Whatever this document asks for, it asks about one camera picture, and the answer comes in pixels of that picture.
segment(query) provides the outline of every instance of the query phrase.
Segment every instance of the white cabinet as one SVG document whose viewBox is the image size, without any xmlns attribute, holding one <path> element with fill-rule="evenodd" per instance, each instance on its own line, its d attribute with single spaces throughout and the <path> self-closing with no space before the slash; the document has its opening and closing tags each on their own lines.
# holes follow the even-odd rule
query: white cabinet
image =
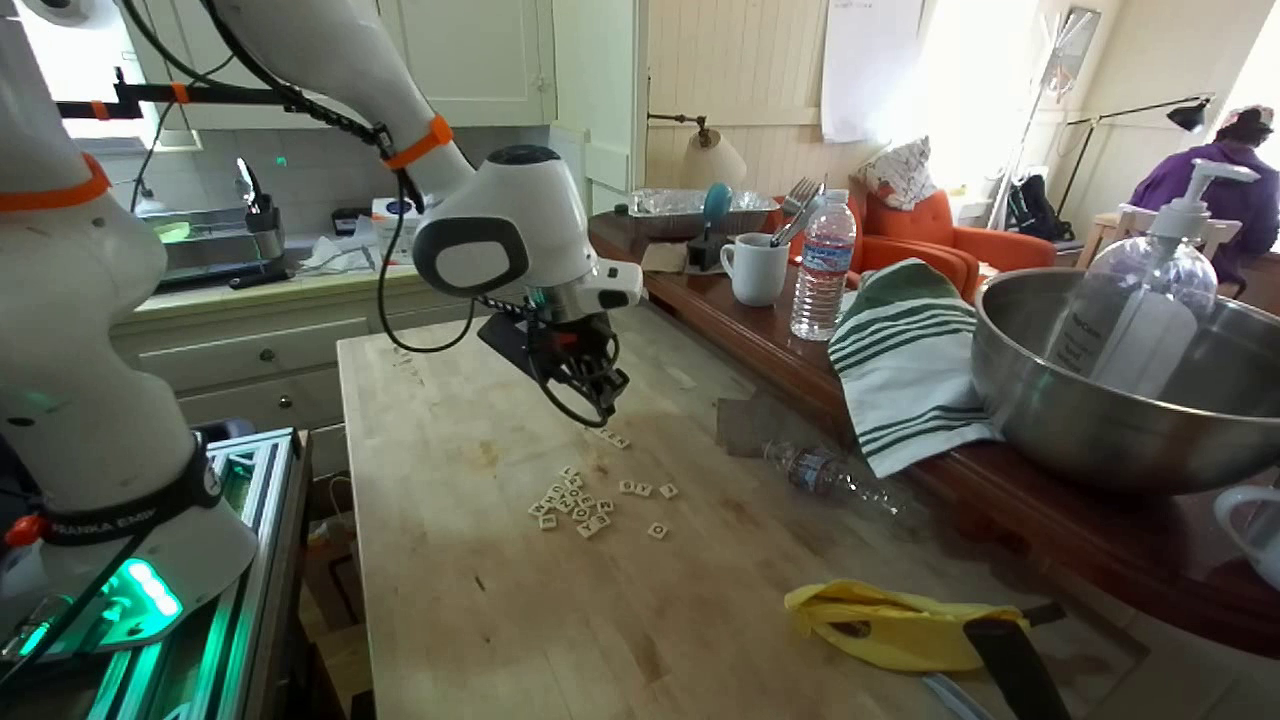
<svg viewBox="0 0 1280 720">
<path fill-rule="evenodd" d="M 458 128 L 547 125 L 557 114 L 547 0 L 384 0 L 421 91 Z"/>
<path fill-rule="evenodd" d="M 347 467 L 337 339 L 380 332 L 374 287 L 374 277 L 299 277 L 252 293 L 172 293 L 114 336 L 138 369 L 172 383 L 193 429 L 312 429 L 312 475 L 330 475 Z M 465 301 L 433 293 L 408 267 L 392 271 L 392 327 L 458 318 Z"/>
<path fill-rule="evenodd" d="M 547 125 L 557 114 L 554 7 L 547 0 L 366 0 L 380 13 L 412 81 L 458 128 Z M 228 59 L 206 0 L 140 0 L 162 42 L 218 81 L 264 88 Z M 150 81 L 179 81 L 132 31 Z M 320 128 L 312 118 L 259 105 L 189 105 L 193 128 Z"/>
</svg>

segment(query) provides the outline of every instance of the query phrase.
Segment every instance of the stainless steel bowl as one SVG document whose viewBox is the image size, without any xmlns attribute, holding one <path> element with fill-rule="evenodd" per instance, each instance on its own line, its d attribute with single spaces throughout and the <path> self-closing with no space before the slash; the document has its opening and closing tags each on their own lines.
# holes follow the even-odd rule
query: stainless steel bowl
<svg viewBox="0 0 1280 720">
<path fill-rule="evenodd" d="M 1203 494 L 1280 461 L 1275 318 L 1211 301 L 1150 399 L 1044 362 L 1082 282 L 1005 271 L 982 296 L 973 376 L 1009 446 L 1061 482 L 1126 497 Z"/>
</svg>

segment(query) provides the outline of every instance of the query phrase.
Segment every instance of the green striped dish towel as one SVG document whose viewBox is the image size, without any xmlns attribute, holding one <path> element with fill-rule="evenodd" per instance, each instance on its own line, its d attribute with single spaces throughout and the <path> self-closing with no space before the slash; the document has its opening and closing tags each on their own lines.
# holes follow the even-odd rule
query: green striped dish towel
<svg viewBox="0 0 1280 720">
<path fill-rule="evenodd" d="M 827 357 L 863 461 L 879 482 L 973 440 L 998 440 L 973 393 L 976 313 L 919 260 L 860 284 Z"/>
</svg>

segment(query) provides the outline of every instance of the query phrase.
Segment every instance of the cup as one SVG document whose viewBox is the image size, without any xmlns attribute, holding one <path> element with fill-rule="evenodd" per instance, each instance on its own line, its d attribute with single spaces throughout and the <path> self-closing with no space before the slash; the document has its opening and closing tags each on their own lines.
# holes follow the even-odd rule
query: cup
<svg viewBox="0 0 1280 720">
<path fill-rule="evenodd" d="M 731 301 L 770 310 L 788 282 L 788 247 L 774 233 L 741 233 L 722 247 Z"/>
<path fill-rule="evenodd" d="M 1223 532 L 1241 545 L 1256 576 L 1280 590 L 1280 489 L 1227 489 L 1211 499 L 1211 514 L 1223 523 Z"/>
</svg>

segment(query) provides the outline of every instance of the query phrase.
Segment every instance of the person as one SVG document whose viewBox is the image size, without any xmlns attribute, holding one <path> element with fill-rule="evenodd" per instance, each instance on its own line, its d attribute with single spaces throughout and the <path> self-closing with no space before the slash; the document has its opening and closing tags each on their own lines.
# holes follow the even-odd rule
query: person
<svg viewBox="0 0 1280 720">
<path fill-rule="evenodd" d="M 1194 185 L 1194 160 L 1220 160 L 1220 164 L 1246 164 L 1256 174 L 1254 185 L 1215 180 L 1203 192 L 1203 205 L 1215 221 L 1241 221 L 1241 233 L 1234 243 L 1223 243 L 1211 258 L 1211 267 L 1223 284 L 1241 282 L 1246 258 L 1267 258 L 1275 243 L 1275 169 L 1267 169 L 1256 149 L 1271 136 L 1271 108 L 1241 108 L 1227 118 L 1227 125 L 1211 136 L 1211 146 L 1195 146 L 1187 152 L 1176 152 L 1160 160 L 1127 196 L 1127 205 L 1141 208 L 1165 208 L 1170 201 L 1186 196 Z"/>
</svg>

